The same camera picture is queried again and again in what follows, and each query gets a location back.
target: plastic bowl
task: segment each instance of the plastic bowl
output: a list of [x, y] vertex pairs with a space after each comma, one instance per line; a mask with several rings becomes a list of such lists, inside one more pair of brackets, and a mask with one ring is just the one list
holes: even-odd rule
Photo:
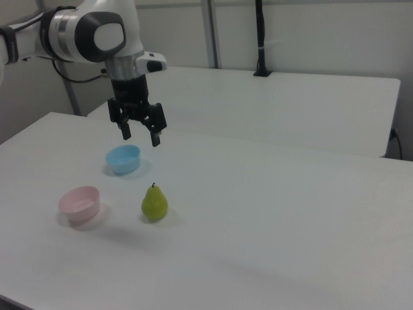
[[122, 145], [106, 155], [106, 162], [116, 174], [132, 172], [141, 164], [141, 150], [135, 145]]
[[100, 207], [99, 191], [93, 186], [73, 189], [59, 201], [59, 210], [71, 222], [82, 222], [93, 218]]

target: white wall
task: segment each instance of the white wall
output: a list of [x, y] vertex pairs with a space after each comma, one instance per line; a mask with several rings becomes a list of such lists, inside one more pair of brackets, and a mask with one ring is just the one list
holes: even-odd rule
[[[254, 6], [222, 6], [220, 1], [216, 14], [222, 67], [255, 70]], [[267, 5], [264, 15], [266, 41], [280, 40], [267, 47], [269, 69], [400, 79], [394, 125], [405, 158], [413, 160], [413, 3]], [[398, 158], [396, 141], [390, 155]]]
[[[0, 23], [36, 10], [35, 1], [0, 0]], [[51, 111], [73, 113], [63, 82], [51, 63], [30, 59], [7, 65], [0, 86], [0, 143]]]

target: pink bowl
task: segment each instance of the pink bowl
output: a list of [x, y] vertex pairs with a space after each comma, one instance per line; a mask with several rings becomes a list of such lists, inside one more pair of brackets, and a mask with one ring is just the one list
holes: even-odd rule
[[91, 219], [99, 212], [100, 207], [99, 191], [93, 186], [73, 189], [59, 201], [59, 210], [72, 222]]

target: blue bowl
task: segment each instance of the blue bowl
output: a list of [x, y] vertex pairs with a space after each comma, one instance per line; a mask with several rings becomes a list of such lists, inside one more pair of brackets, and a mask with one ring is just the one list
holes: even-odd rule
[[106, 162], [116, 174], [132, 172], [141, 164], [141, 150], [135, 145], [116, 147], [106, 155]]

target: wall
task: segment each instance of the wall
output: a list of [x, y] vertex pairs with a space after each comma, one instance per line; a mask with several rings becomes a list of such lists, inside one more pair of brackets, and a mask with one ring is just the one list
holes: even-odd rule
[[[264, 15], [271, 70], [400, 79], [394, 126], [413, 160], [413, 3], [266, 5]], [[254, 5], [217, 0], [216, 20], [222, 68], [255, 70]], [[389, 154], [399, 156], [395, 140]]]
[[[45, 5], [81, 4], [80, 0], [46, 0]], [[145, 50], [163, 54], [170, 66], [208, 68], [207, 42], [200, 0], [137, 0], [141, 40]], [[99, 75], [104, 64], [67, 64], [72, 79]], [[72, 84], [82, 115], [87, 115], [113, 97], [108, 79]]]
[[[37, 10], [35, 1], [0, 0], [0, 22], [7, 24]], [[42, 59], [5, 67], [0, 86], [0, 144], [49, 112], [73, 113], [63, 82]]]

